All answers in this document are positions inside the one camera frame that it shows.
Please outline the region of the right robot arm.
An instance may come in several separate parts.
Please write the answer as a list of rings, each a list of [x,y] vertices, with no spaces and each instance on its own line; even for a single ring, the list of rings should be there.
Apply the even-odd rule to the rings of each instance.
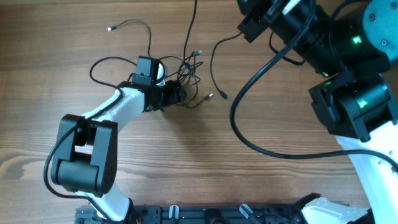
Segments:
[[[397,222],[397,103],[382,74],[397,66],[397,2],[360,1],[344,16],[328,15],[315,1],[240,1],[238,28],[248,42],[270,29],[284,48],[240,90],[236,108],[263,74],[296,51],[325,81],[310,89],[312,108],[349,156],[369,208],[333,203],[310,194],[296,203],[302,223]]]

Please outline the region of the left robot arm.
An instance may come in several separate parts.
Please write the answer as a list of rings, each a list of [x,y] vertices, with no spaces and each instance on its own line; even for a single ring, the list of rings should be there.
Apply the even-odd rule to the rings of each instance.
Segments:
[[[67,114],[58,128],[57,142],[44,165],[44,183],[60,185],[65,198],[87,200],[103,223],[142,223],[132,200],[115,183],[118,132],[144,112],[163,110],[185,99],[179,81],[165,81],[163,62],[140,56],[136,71],[115,86],[114,95],[81,116]]]

